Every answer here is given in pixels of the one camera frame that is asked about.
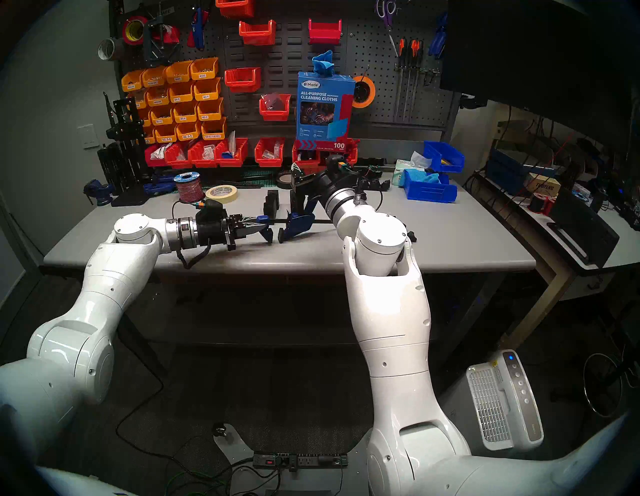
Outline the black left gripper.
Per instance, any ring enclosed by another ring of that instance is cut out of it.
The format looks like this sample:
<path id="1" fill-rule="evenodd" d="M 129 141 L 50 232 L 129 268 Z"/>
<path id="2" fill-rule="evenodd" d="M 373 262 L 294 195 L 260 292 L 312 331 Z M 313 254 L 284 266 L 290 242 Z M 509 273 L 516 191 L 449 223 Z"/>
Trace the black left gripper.
<path id="1" fill-rule="evenodd" d="M 195 217 L 197 246 L 225 245 L 227 250 L 236 249 L 236 239 L 260 233 L 270 240 L 270 227 L 263 216 L 228 215 L 226 212 L 198 212 Z"/>

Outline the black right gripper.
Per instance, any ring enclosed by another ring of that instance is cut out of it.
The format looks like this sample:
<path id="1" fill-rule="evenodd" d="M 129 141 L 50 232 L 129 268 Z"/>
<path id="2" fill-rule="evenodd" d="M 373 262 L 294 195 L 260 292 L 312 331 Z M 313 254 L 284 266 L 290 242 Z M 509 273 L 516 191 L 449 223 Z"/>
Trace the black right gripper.
<path id="1" fill-rule="evenodd" d="M 306 174 L 291 168 L 291 184 L 296 184 L 296 201 L 328 200 L 343 189 L 343 173 Z"/>

